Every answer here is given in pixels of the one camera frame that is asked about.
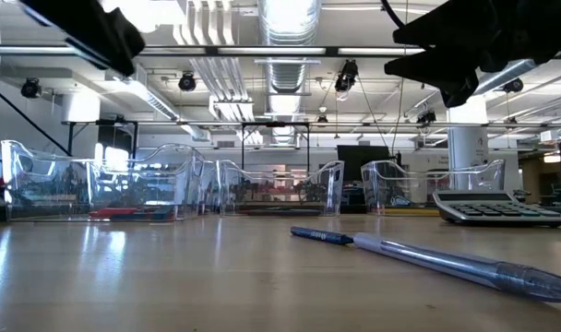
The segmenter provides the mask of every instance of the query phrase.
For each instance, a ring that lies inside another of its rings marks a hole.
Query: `fluorescent light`
[[[324,47],[220,47],[219,54],[324,54]]]
[[[254,63],[258,65],[320,65],[321,61],[310,59],[254,59]]]
[[[544,156],[543,161],[545,163],[555,163],[561,161],[561,156],[553,155],[553,156]]]
[[[368,47],[368,48],[339,48],[341,55],[411,55],[422,52],[423,49],[416,47]]]
[[[160,46],[147,46],[143,50],[143,55],[152,56],[155,53],[155,56],[164,56],[169,54],[180,54],[180,55],[205,55],[207,51],[204,47],[188,47],[188,46],[168,46],[168,47],[160,47]]]

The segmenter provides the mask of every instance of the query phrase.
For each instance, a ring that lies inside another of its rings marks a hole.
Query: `metal rod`
[[[244,162],[245,162],[245,160],[244,160],[244,157],[245,157],[245,143],[244,143],[245,137],[244,137],[244,134],[245,134],[245,124],[242,124],[242,171],[244,170],[244,165],[245,165],[244,164]]]
[[[54,138],[52,138],[51,136],[49,136],[49,134],[47,134],[44,130],[42,130],[37,124],[35,124],[34,122],[32,122],[32,120],[25,114],[23,113],[15,104],[12,103],[12,101],[10,101],[8,98],[6,98],[6,96],[4,96],[1,92],[0,92],[0,98],[2,99],[2,101],[4,101],[8,106],[10,106],[11,109],[13,109],[14,111],[16,111],[16,113],[20,114],[20,116],[26,120],[30,125],[32,125],[32,127],[34,129],[36,129],[39,133],[41,133],[43,136],[45,136],[47,139],[49,139],[53,144],[55,144],[59,149],[61,149],[62,151],[64,151],[64,153],[69,156],[69,157],[73,157],[71,152],[69,152],[66,148],[64,148],[61,144],[59,144],[59,142],[57,142],[56,140],[54,140]]]
[[[134,159],[137,156],[137,140],[139,137],[139,124],[134,122],[133,126],[133,151],[131,151],[131,159]]]
[[[309,174],[309,168],[310,168],[310,163],[309,163],[309,125],[307,126],[307,174]]]
[[[67,139],[67,151],[69,151],[69,153],[73,153],[72,147],[74,144],[74,127],[76,126],[76,123],[69,123],[69,138]]]
[[[78,122],[79,125],[90,124],[95,125],[95,122]],[[139,125],[202,125],[202,126],[241,126],[241,125],[301,125],[301,126],[313,126],[313,127],[331,127],[331,126],[344,126],[344,127],[369,127],[376,128],[379,127],[392,127],[395,126],[394,122],[327,122],[327,123],[308,123],[308,122],[215,122],[215,121],[179,121],[179,122],[169,122],[169,121],[139,121]],[[561,128],[561,123],[559,124],[541,124],[541,123],[519,123],[519,124],[503,124],[503,123],[492,123],[492,124],[468,124],[468,123],[431,123],[431,124],[406,124],[399,123],[399,128],[451,128],[451,127],[485,127],[485,128]]]

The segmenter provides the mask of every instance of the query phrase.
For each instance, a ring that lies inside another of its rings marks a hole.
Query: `calculator keypad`
[[[548,211],[539,207],[530,207],[525,204],[508,202],[480,203],[480,204],[451,204],[452,208],[469,217],[559,217],[561,214]]]

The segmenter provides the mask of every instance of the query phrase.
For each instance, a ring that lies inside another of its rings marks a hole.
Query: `blue object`
[[[326,242],[326,243],[334,243],[340,245],[354,243],[352,237],[332,231],[319,231],[319,230],[307,229],[303,227],[292,226],[291,234],[305,237],[311,240]]]

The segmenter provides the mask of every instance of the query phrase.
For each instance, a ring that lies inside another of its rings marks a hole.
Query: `wooden table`
[[[561,275],[561,228],[373,216],[0,225],[0,331],[561,331],[561,304],[292,237],[292,225],[380,231]]]

